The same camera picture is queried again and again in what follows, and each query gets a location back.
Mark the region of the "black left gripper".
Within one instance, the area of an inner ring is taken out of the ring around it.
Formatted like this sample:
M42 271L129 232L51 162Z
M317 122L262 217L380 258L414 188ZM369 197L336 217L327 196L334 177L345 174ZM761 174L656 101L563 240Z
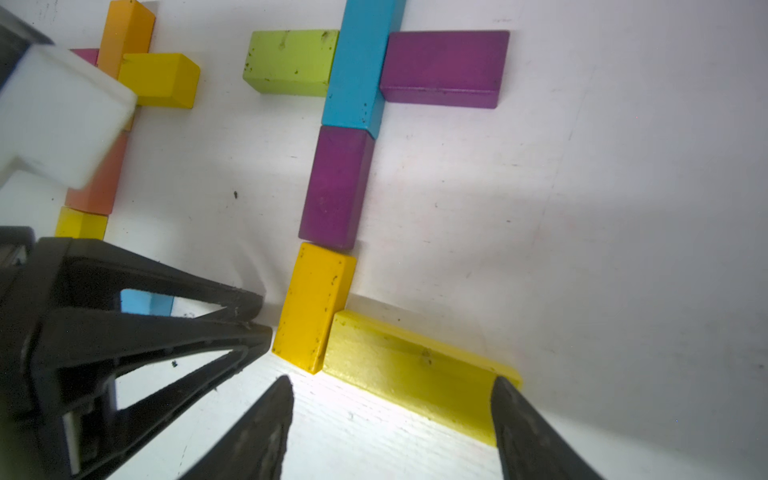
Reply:
M124 314L139 290L223 307L198 319ZM255 292L96 239L1 230L1 415L44 479L105 479L198 400L263 356ZM221 357L119 409L115 381L179 357Z

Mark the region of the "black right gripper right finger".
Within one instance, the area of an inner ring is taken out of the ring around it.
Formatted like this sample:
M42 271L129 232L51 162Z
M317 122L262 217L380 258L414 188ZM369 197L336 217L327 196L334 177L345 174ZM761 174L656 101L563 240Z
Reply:
M495 379L490 405L505 479L602 479L507 378Z

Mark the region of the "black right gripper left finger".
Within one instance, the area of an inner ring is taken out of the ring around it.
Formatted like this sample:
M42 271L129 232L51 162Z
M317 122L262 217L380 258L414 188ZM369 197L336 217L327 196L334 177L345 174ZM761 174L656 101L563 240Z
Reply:
M294 393L283 375L183 477L278 479L287 451Z

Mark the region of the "light blue wooden block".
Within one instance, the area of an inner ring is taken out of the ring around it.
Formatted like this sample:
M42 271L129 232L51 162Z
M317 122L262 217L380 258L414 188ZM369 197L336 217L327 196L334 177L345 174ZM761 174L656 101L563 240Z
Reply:
M123 313L170 316L173 304L172 296L131 289L120 292L120 308Z

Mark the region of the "orange wooden block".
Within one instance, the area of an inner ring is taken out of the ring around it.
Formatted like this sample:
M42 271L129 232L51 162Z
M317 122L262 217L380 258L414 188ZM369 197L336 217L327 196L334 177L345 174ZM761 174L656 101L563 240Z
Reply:
M67 207L90 214L112 214L128 139L129 133L121 132L90 182L82 189L68 189Z

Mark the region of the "lemon yellow block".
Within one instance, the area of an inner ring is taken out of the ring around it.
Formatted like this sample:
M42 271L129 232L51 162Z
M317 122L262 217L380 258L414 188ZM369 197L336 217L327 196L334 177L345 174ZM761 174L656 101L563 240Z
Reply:
M497 377L513 368L351 310L335 314L323 371L490 446Z

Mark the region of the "magenta wooden block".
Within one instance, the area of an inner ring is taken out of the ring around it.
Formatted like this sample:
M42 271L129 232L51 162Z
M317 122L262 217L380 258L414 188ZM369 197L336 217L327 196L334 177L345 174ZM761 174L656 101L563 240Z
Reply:
M71 52L76 54L86 62L88 62L90 65L93 65L93 66L98 65L98 58L99 58L98 48L77 48L77 49L72 49Z

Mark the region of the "orange-yellow wooden block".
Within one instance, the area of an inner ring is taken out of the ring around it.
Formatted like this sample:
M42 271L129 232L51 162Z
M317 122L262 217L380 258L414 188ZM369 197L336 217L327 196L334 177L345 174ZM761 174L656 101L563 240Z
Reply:
M125 54L149 51L155 20L155 14L138 1L111 1L97 67L117 80Z

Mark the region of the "purple wooden block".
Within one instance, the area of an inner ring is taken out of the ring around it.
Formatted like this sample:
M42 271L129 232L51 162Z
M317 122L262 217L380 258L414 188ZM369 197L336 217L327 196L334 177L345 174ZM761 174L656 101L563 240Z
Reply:
M375 147L363 129L322 126L299 237L326 248L354 248Z

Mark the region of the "green wooden block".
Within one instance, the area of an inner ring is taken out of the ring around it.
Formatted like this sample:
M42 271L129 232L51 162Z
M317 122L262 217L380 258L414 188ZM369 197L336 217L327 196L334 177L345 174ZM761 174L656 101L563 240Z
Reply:
M261 94L325 97L339 33L254 31L242 78Z

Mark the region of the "teal wooden block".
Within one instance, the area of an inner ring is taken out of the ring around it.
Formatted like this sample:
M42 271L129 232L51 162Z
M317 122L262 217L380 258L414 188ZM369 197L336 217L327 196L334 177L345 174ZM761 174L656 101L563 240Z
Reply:
M400 30L404 0L348 0L337 42L322 124L379 135L385 100L379 89L389 36Z

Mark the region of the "small purple block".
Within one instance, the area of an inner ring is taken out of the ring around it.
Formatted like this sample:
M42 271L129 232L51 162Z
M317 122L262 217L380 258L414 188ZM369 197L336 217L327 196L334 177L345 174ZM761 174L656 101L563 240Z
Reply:
M392 103L494 109L510 36L504 30L393 33L379 89Z

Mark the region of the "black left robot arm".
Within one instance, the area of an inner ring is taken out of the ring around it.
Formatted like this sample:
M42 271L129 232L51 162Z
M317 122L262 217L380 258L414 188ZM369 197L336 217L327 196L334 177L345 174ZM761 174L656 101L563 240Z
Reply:
M88 185L135 95L1 14L1 164ZM6 479L104 479L261 357L262 297L100 239L1 230Z

